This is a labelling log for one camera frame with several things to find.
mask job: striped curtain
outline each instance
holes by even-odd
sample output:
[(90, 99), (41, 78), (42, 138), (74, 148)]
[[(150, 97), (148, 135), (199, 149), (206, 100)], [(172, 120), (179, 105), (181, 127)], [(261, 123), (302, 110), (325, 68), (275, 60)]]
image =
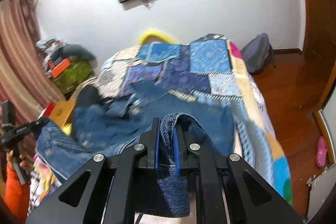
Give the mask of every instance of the striped curtain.
[(0, 101), (15, 106), (16, 122), (35, 120), (49, 103), (64, 100), (44, 74), (33, 0), (0, 1)]

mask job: purple backpack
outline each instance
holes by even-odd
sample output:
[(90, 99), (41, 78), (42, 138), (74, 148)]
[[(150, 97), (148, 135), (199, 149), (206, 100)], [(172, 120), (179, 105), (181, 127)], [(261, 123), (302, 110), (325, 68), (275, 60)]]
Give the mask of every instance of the purple backpack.
[(274, 52), (266, 33), (258, 35), (248, 43), (241, 51), (247, 71), (257, 74), (271, 62), (275, 67)]

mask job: colorful blanket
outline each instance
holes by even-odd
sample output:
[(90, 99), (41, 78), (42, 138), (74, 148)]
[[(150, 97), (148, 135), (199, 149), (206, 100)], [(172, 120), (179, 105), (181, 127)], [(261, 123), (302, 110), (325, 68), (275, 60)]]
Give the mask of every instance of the colorful blanket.
[(229, 105), (244, 160), (292, 204), (287, 159), (275, 139), (263, 97), (256, 94), (259, 90), (239, 49), (225, 36), (208, 34), (188, 45), (152, 43), (127, 48), (102, 68), (87, 83), (95, 85), (104, 98), (130, 95), (131, 83), (148, 80), (180, 99)]

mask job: triangular cutout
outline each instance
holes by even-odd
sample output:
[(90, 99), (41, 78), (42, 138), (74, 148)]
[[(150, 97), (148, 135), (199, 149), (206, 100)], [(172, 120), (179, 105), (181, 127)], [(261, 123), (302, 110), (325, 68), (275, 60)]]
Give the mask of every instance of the triangular cutout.
[(90, 178), (91, 172), (85, 171), (65, 191), (59, 195), (58, 200), (72, 207), (77, 207), (82, 198), (85, 186)]
[(254, 206), (259, 206), (271, 201), (271, 195), (258, 182), (256, 182), (250, 173), (244, 171), (243, 178)]

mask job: pink clog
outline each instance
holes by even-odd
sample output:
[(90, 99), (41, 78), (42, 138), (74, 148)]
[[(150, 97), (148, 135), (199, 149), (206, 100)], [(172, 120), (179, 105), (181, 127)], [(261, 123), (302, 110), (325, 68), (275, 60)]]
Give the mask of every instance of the pink clog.
[(318, 167), (322, 168), (326, 164), (327, 157), (327, 145), (323, 137), (319, 138), (317, 143), (317, 154), (316, 154), (316, 164)]

